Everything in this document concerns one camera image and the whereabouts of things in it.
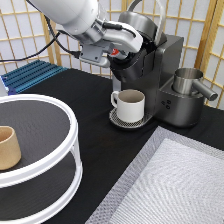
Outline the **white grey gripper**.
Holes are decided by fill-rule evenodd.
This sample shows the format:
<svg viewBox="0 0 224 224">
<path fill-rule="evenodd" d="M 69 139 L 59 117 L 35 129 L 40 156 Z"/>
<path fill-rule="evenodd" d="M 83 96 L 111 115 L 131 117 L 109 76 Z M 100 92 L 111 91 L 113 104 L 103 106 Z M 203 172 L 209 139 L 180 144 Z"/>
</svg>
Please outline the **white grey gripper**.
<svg viewBox="0 0 224 224">
<path fill-rule="evenodd" d="M 94 44 L 82 46 L 79 56 L 82 62 L 108 68 L 110 61 L 106 55 L 111 56 L 114 48 L 120 52 L 114 58 L 120 60 L 140 51 L 143 38 L 132 26 L 121 22 L 104 22 L 103 25 L 106 29 L 104 36 Z"/>
</svg>

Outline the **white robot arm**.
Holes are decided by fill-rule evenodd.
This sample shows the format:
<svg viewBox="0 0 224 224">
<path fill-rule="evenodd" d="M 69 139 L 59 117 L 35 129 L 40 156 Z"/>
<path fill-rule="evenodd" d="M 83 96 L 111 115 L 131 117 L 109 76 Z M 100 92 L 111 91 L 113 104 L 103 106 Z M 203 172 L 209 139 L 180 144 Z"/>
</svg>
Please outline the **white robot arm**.
<svg viewBox="0 0 224 224">
<path fill-rule="evenodd" d="M 108 21 L 97 0 L 29 1 L 57 24 L 58 31 L 80 42 L 82 50 L 78 58 L 85 63 L 109 67 L 110 62 L 103 54 L 118 50 L 124 59 L 141 48 L 142 36 L 126 23 Z"/>
</svg>

